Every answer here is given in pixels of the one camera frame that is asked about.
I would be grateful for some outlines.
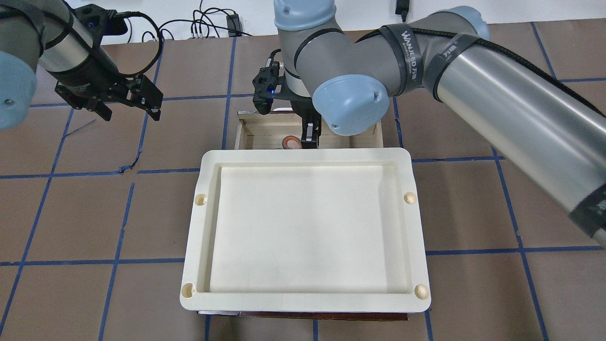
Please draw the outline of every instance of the black plug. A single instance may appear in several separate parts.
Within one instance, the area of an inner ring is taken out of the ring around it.
[[[229,36],[242,36],[242,25],[238,14],[227,15],[227,28]]]

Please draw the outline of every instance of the robotic arm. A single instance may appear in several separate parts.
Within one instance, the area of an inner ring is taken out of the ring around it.
[[[36,90],[40,64],[58,80],[55,92],[75,109],[86,108],[109,121],[105,102],[145,110],[160,119],[163,94],[143,73],[123,74],[101,48],[104,35],[126,33],[126,18],[139,12],[117,13],[95,5],[73,10],[63,0],[0,0],[0,129],[19,124]]]
[[[355,44],[335,21],[334,0],[274,0],[274,10],[284,75],[274,52],[253,80],[253,101],[267,113],[273,98],[291,100],[307,147],[317,146],[320,116],[336,134],[361,133],[386,113],[390,96],[423,85],[606,246],[606,118],[488,41],[476,10],[386,25]]]

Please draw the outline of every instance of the light blue joint cap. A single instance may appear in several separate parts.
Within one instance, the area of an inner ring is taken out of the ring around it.
[[[313,106],[337,135],[352,136],[376,124],[389,108],[387,89],[366,75],[338,76],[322,83]]]
[[[276,27],[285,31],[307,30],[331,20],[335,0],[273,0]]]
[[[482,39],[490,40],[490,31],[488,29],[488,24],[484,20],[482,20],[482,15],[475,8],[469,6],[459,6],[451,8],[449,10],[437,11],[436,13],[440,12],[450,12],[462,16],[473,26],[473,29],[476,30],[476,33]]]
[[[21,123],[36,92],[36,74],[21,59],[0,51],[0,129]]]

